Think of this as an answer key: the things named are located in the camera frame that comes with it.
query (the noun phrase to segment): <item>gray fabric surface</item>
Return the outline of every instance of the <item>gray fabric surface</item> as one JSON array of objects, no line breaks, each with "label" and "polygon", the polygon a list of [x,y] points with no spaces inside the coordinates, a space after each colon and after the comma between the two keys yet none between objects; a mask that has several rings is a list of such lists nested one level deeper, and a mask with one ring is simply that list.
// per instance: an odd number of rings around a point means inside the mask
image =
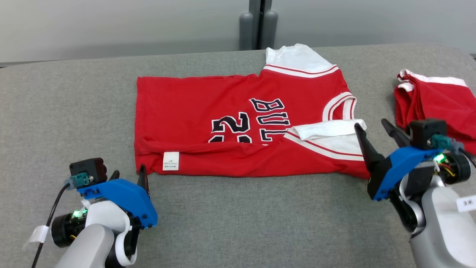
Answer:
[{"label": "gray fabric surface", "polygon": [[[476,64],[461,51],[425,45],[317,48],[342,69],[356,116],[385,155],[396,149],[380,119],[393,119],[402,68],[455,76],[476,89]],[[264,51],[43,62],[0,70],[0,267],[29,267],[22,252],[44,225],[70,163],[102,157],[136,181],[138,76],[259,73]],[[366,182],[339,174],[273,178],[149,177],[159,226],[139,239],[135,267],[414,267],[409,235],[389,202]],[[476,193],[476,180],[457,185]],[[66,192],[56,215],[79,209]],[[38,267],[65,252],[47,239]]]}]

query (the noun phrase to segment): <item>green led light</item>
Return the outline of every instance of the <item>green led light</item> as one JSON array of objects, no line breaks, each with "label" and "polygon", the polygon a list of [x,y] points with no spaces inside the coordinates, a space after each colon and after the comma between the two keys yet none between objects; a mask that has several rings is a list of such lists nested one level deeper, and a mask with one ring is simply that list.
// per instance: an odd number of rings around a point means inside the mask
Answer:
[{"label": "green led light", "polygon": [[444,154],[439,154],[435,157],[435,160],[438,162],[438,163],[441,163],[445,160],[445,155]]},{"label": "green led light", "polygon": [[80,210],[75,210],[75,211],[73,212],[73,217],[79,218],[79,217],[81,217],[82,215],[83,215],[83,214],[81,213]]}]

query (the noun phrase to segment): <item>red fabric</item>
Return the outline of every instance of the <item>red fabric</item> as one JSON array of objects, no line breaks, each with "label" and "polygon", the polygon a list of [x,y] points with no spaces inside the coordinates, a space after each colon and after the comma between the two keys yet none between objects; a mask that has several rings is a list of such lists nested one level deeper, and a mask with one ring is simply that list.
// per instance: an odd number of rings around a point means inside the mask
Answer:
[{"label": "red fabric", "polygon": [[[363,161],[327,157],[284,138],[286,129],[292,126],[330,118],[332,109],[326,114],[325,106],[334,97],[350,95],[351,107],[355,105],[341,71],[333,69],[316,78],[271,70],[263,70],[259,76],[139,77],[134,143],[137,169],[145,164],[148,173],[233,177],[340,172],[368,179]],[[279,99],[284,107],[258,112],[251,99]],[[332,105],[332,119],[343,118],[343,105]],[[212,133],[212,120],[225,116],[243,126],[239,113],[248,116],[248,131],[234,133],[222,123],[224,132]],[[286,113],[287,118],[266,120],[288,120],[289,124],[259,123],[258,116],[273,113]],[[272,141],[263,141],[261,129],[282,133],[269,134]],[[209,142],[216,135],[224,136],[224,141]],[[240,135],[247,135],[252,142],[238,142]],[[164,152],[180,152],[178,171],[162,170]],[[339,152],[336,155],[349,157]]]},{"label": "red fabric", "polygon": [[413,120],[426,118],[445,120],[448,136],[463,142],[467,151],[476,154],[476,98],[471,90],[464,85],[434,82],[440,78],[424,82],[411,72],[402,74],[398,76],[404,80],[402,83],[409,82],[413,90],[395,88],[397,125],[405,128]]}]

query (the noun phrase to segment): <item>white sleeve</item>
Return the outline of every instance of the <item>white sleeve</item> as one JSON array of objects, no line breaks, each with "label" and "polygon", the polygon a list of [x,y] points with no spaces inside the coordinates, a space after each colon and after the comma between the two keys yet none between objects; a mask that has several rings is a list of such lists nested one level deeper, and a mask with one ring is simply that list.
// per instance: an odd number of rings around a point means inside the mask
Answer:
[{"label": "white sleeve", "polygon": [[317,52],[303,44],[283,46],[279,50],[266,49],[266,65],[307,73],[325,72],[335,67]]}]

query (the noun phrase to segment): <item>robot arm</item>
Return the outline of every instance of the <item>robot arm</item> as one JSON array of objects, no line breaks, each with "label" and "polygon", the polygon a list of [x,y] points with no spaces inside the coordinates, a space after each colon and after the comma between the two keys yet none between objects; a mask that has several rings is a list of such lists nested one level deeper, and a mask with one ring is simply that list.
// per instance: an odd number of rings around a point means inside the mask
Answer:
[{"label": "robot arm", "polygon": [[158,215],[149,197],[145,166],[133,184],[115,171],[106,181],[100,158],[72,163],[71,189],[86,200],[87,209],[58,216],[51,235],[58,247],[69,246],[57,268],[122,268],[135,263],[140,230],[157,225]]},{"label": "robot arm", "polygon": [[371,173],[370,198],[389,199],[393,204],[411,234],[417,267],[476,268],[476,225],[468,212],[458,211],[459,196],[446,187],[471,175],[470,161],[460,154],[464,152],[462,144],[445,136],[444,121],[414,121],[410,138],[387,120],[382,124],[400,147],[387,158],[378,154],[365,131],[355,126]]},{"label": "robot arm", "polygon": [[105,268],[106,259],[114,245],[114,233],[104,225],[84,228],[55,268]]}]

